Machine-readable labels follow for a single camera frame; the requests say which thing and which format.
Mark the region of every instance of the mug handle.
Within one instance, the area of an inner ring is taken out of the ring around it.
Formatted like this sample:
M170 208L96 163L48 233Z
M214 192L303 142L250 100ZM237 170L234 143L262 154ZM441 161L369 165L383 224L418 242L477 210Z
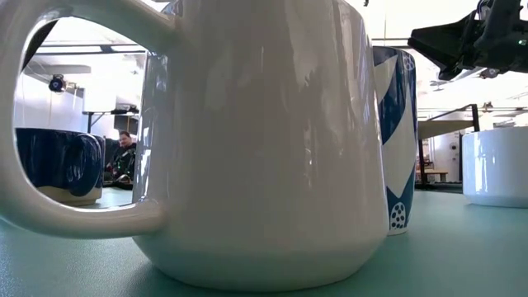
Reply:
M66 149L64 163L70 194L87 195L102 175L101 145L89 134L76 135Z
M121 238L159 231L165 216L153 197L104 210L62 205L38 192L22 170L13 134L13 97L26 40L61 17L94 21L163 53L176 20L139 0L2 0L0 2L0 217L24 229L66 238Z

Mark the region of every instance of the man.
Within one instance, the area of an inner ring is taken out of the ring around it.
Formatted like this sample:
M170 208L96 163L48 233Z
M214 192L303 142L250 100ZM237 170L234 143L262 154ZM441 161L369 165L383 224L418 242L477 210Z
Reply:
M119 133L120 147L115 151L112 161L106 165L106 177L111 175L111 180L118 182L132 182L134 180L134 162L136 144L132 142L130 133Z

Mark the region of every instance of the blue patterned mug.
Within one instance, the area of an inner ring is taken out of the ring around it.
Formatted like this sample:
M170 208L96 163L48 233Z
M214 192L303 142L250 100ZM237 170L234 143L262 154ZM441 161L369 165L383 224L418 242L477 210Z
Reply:
M22 167L40 192L68 205L101 198L104 140L79 132L17 128Z
M414 58L403 50L375 46L373 51L389 235L396 235L407 231L414 195L416 70Z

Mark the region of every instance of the white mug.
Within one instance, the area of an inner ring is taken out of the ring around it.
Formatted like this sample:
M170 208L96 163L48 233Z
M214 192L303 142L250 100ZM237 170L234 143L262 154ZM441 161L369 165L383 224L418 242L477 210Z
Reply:
M149 49L131 205L83 210L28 183L12 128L36 25L97 22ZM2 0L0 214L68 238L134 236L167 275L226 290L326 285L388 232L373 61L343 0Z
M464 195L475 204L528 207L528 127L486 130L462 138Z

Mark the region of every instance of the ceramic mug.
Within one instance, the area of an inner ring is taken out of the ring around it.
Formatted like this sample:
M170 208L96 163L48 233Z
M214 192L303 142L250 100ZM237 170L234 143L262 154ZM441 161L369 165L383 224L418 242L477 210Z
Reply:
M167 275L226 290L326 285L388 232L372 49L343 0L4 0L0 136L12 139L35 24L95 21L149 49L133 204L79 210L27 182L0 143L0 214L70 238L134 236Z
M464 195L478 205L528 207L528 127L462 137Z
M16 128L16 147L31 184L68 205L90 205L101 198L104 140L95 135Z
M389 235L407 232L417 156L416 69L404 50L375 46L374 65Z

